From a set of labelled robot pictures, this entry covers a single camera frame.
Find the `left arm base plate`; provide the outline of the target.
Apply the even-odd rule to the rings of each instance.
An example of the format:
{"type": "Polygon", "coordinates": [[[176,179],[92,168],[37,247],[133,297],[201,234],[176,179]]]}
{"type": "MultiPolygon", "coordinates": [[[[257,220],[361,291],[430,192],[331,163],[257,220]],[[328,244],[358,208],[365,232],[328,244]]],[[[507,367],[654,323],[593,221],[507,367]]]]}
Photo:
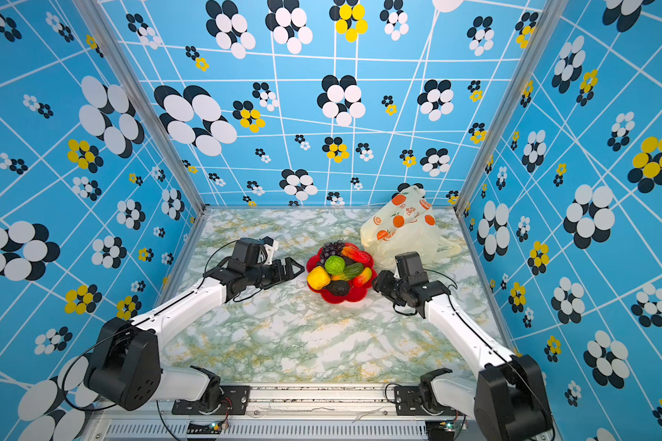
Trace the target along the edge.
{"type": "Polygon", "coordinates": [[[206,391],[197,401],[176,400],[173,415],[244,415],[248,407],[249,386],[218,386],[206,391]]]}

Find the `green bumpy fruit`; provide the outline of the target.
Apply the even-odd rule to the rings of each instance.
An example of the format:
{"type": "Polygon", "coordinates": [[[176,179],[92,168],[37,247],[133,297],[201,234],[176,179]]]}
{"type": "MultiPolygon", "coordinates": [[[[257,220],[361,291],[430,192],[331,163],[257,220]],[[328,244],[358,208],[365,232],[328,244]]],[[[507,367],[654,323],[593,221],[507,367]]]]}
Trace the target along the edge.
{"type": "Polygon", "coordinates": [[[327,257],[327,260],[324,264],[325,271],[331,276],[341,275],[344,272],[346,266],[347,264],[344,258],[339,257],[338,255],[331,255],[330,257],[327,257]]]}

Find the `red flower-shaped plate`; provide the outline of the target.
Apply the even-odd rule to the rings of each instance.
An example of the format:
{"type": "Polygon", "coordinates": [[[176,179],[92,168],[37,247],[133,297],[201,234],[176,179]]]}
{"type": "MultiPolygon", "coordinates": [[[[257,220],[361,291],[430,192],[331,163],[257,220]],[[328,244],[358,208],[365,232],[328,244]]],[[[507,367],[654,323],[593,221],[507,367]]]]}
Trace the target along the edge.
{"type": "MultiPolygon", "coordinates": [[[[344,243],[346,244],[346,246],[351,245],[351,246],[355,246],[355,247],[359,248],[356,244],[349,243],[349,242],[344,242],[344,243]]],[[[307,275],[311,270],[313,270],[317,266],[324,266],[320,263],[320,256],[319,256],[322,247],[319,249],[319,251],[313,257],[311,257],[307,261],[307,263],[306,263],[307,275]]],[[[343,257],[343,258],[344,258],[347,265],[351,265],[351,264],[355,263],[347,257],[343,257]]],[[[371,281],[368,282],[362,288],[357,288],[353,285],[353,280],[349,280],[348,282],[350,284],[350,292],[349,292],[349,295],[345,298],[338,298],[338,297],[332,296],[325,290],[325,288],[323,290],[320,290],[320,291],[314,291],[311,288],[310,288],[310,290],[312,290],[312,292],[314,292],[316,294],[319,294],[325,302],[330,303],[330,304],[340,304],[340,303],[344,303],[344,302],[359,302],[359,301],[362,301],[366,297],[366,295],[368,293],[368,290],[371,288],[371,283],[373,282],[374,278],[377,276],[377,273],[374,269],[374,260],[373,260],[373,265],[372,266],[366,266],[366,268],[371,268],[373,270],[373,278],[371,279],[371,281]]],[[[341,280],[339,278],[339,276],[331,276],[331,279],[332,280],[341,280]]]]}

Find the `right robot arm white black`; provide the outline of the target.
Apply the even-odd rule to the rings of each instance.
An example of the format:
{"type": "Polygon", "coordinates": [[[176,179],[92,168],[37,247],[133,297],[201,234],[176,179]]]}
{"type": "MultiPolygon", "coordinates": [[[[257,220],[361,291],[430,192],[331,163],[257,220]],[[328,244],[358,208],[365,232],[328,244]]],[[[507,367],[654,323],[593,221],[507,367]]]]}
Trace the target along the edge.
{"type": "Polygon", "coordinates": [[[474,419],[487,440],[532,440],[556,436],[542,371],[530,356],[517,356],[486,333],[455,301],[450,288],[425,274],[395,277],[382,271],[373,289],[393,305],[413,309],[460,353],[476,378],[472,388],[435,369],[419,382],[419,400],[429,413],[456,411],[474,419]]]}

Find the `yellowish plastic bag orange print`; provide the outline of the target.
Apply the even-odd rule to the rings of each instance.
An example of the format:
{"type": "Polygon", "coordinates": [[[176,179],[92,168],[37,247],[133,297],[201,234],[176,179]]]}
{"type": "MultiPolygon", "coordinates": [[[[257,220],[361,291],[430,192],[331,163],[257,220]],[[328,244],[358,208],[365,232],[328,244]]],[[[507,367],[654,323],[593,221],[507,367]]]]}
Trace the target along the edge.
{"type": "Polygon", "coordinates": [[[438,226],[426,191],[416,185],[399,190],[360,227],[360,241],[379,269],[395,268],[395,257],[419,253],[423,263],[439,263],[462,251],[438,226]]]}

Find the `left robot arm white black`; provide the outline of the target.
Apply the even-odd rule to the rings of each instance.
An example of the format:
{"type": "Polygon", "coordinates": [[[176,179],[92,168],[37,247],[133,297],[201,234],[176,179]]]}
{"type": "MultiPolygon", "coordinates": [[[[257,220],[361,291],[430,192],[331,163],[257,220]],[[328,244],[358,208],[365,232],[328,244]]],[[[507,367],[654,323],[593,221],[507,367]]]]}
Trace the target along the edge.
{"type": "Polygon", "coordinates": [[[217,410],[223,400],[220,377],[203,367],[167,367],[160,351],[204,314],[237,299],[247,288],[267,290],[304,271],[290,257],[245,268],[215,266],[192,288],[139,318],[115,318],[103,325],[88,356],[84,384],[127,411],[165,400],[196,402],[205,413],[217,410]]]}

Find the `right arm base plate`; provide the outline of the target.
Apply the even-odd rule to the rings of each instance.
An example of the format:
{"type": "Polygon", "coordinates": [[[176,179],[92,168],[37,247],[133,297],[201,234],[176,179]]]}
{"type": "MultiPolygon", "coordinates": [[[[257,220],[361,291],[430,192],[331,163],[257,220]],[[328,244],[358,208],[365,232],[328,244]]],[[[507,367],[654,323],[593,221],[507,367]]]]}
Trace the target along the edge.
{"type": "Polygon", "coordinates": [[[419,386],[395,386],[393,395],[391,401],[395,404],[398,416],[463,417],[461,412],[450,407],[442,408],[441,411],[430,410],[422,400],[419,386]]]}

